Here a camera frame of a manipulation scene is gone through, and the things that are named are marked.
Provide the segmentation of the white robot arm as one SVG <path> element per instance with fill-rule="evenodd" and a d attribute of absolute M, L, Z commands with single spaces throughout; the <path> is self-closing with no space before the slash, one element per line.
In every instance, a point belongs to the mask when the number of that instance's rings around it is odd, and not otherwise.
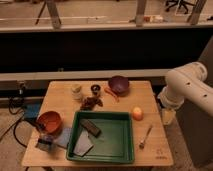
<path fill-rule="evenodd" d="M 176 111 L 188 99 L 213 117 L 213 88 L 204 83 L 207 69 L 201 62 L 192 62 L 169 70 L 166 85 L 158 94 L 162 104 L 162 121 L 169 125 Z"/>

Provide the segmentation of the grey robot base column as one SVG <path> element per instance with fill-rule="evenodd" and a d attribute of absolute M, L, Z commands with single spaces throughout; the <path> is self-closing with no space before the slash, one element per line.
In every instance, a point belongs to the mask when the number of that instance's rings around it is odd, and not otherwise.
<path fill-rule="evenodd" d="M 213 35 L 199 57 L 199 62 L 208 71 L 205 83 L 213 87 Z M 213 170 L 213 117 L 186 100 L 178 111 L 177 120 L 193 165 Z"/>

